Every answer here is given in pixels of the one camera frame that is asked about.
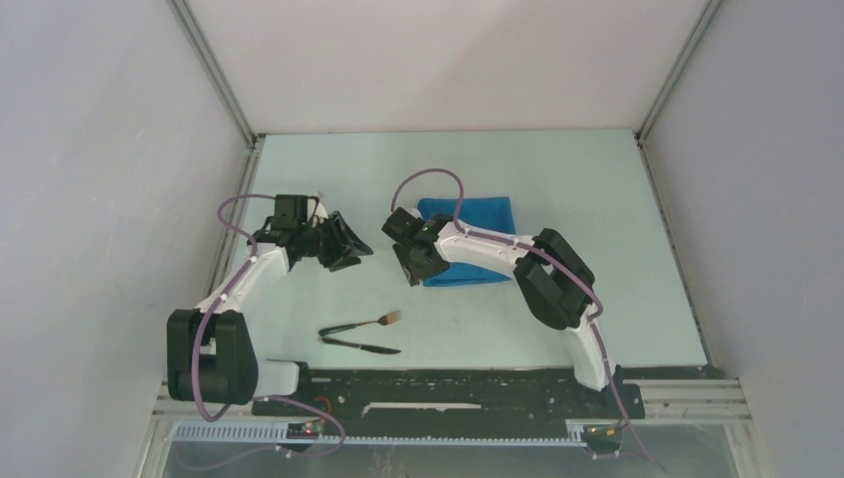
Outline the blue cloth napkin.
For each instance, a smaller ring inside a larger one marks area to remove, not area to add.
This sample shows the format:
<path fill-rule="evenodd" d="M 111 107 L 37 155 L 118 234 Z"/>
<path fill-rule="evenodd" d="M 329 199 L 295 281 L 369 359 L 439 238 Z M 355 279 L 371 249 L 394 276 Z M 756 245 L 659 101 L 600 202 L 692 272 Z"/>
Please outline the blue cloth napkin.
<path fill-rule="evenodd" d="M 428 220 L 436 214 L 452 214 L 456 205 L 456 199 L 421 198 L 417 209 L 421 217 Z M 462 204 L 460 218 L 481 228 L 506 234 L 516 233 L 511 201 L 506 196 L 466 198 Z M 504 274 L 477 265 L 452 262 L 448 270 L 425 279 L 422 285 L 427 288 L 446 288 L 495 284 L 510 279 Z"/>

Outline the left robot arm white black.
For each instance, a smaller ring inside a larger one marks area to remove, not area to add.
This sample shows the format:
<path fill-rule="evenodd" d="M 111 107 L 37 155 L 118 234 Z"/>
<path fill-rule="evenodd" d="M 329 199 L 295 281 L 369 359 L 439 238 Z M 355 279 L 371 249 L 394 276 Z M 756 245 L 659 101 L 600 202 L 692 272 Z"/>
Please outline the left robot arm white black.
<path fill-rule="evenodd" d="M 315 258 L 330 272 L 372 255 L 337 211 L 318 195 L 277 194 L 274 209 L 247 241 L 237 269 L 192 309 L 176 310 L 166 324 L 167 388 L 177 401 L 244 405 L 275 395 L 290 414 L 303 414 L 315 389 L 300 377 L 304 366 L 269 359 L 255 347 L 254 316 L 273 287 L 301 260 Z"/>

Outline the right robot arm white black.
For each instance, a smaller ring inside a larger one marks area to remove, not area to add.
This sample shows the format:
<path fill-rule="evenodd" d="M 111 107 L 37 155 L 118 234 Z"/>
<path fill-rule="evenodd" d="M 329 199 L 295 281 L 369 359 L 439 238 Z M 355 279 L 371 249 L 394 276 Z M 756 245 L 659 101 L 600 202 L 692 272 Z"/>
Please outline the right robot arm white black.
<path fill-rule="evenodd" d="M 604 312 L 590 268 L 555 230 L 534 236 L 480 228 L 450 215 L 418 217 L 395 209 L 382 225 L 412 286 L 467 264 L 513 279 L 532 315 L 559 331 L 581 387 L 582 409 L 603 416 L 619 401 L 616 363 L 609 357 L 597 318 Z"/>

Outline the small circuit board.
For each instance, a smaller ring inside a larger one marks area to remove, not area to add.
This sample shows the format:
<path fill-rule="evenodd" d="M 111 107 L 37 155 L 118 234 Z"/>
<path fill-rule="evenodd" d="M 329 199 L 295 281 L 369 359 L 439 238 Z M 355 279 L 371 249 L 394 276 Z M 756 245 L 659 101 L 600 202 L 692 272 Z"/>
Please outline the small circuit board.
<path fill-rule="evenodd" d="M 298 422 L 287 425 L 285 437 L 288 440 L 315 440 L 320 438 L 323 427 L 321 422 Z"/>

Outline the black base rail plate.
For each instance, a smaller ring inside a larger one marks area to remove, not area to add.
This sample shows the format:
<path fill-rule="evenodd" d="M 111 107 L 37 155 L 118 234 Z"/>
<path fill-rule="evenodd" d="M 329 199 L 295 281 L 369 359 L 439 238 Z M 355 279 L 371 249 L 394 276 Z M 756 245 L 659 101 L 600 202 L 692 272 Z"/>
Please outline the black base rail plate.
<path fill-rule="evenodd" d="M 315 369 L 292 398 L 355 439 L 562 439 L 578 420 L 645 416 L 638 385 L 595 391 L 572 369 Z"/>

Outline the aluminium frame rail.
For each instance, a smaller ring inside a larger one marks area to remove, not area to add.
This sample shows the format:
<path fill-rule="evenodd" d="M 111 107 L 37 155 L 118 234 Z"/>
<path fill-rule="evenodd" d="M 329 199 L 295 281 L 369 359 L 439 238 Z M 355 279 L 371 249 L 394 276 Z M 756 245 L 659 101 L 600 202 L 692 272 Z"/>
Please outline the aluminium frame rail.
<path fill-rule="evenodd" d="M 636 375 L 594 392 L 563 369 L 323 370 L 300 406 L 236 405 L 219 421 L 161 394 L 156 419 L 180 439 L 349 444 L 579 445 L 625 418 L 641 425 L 745 425 L 749 408 L 734 379 Z"/>

